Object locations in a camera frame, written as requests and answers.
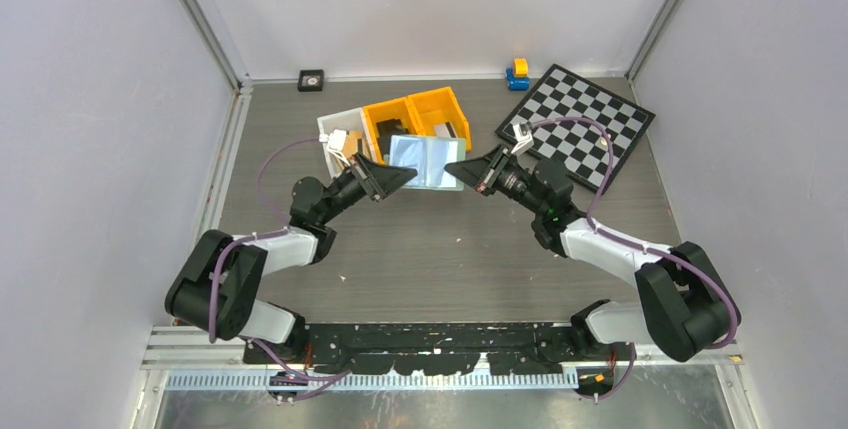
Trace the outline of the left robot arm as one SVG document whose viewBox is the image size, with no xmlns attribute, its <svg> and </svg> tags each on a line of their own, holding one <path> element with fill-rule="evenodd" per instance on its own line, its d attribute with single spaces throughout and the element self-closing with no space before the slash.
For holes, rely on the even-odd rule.
<svg viewBox="0 0 848 429">
<path fill-rule="evenodd" d="M 322 261 L 335 241 L 329 222 L 360 200 L 381 201 L 417 176 L 413 168 L 378 164 L 356 154 L 329 184 L 314 177 L 292 189 L 288 225 L 264 234 L 204 232 L 164 300 L 174 318 L 213 341 L 260 339 L 280 361 L 298 361 L 307 347 L 295 312 L 257 296 L 264 276 Z"/>
</svg>

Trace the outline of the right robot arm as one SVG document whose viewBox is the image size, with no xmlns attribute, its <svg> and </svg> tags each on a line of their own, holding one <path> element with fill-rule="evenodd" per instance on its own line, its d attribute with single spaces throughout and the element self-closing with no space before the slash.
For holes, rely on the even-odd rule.
<svg viewBox="0 0 848 429">
<path fill-rule="evenodd" d="M 510 149 L 498 146 L 445 170 L 484 196 L 501 193 L 531 211 L 542 248 L 636 289 L 635 303 L 599 300 L 572 316 L 570 341 L 580 357 L 596 359 L 612 344 L 635 343 L 653 344 L 686 362 L 734 340 L 741 313 L 705 250 L 692 242 L 655 244 L 602 225 L 573 203 L 563 164 L 541 159 L 526 169 Z"/>
</svg>

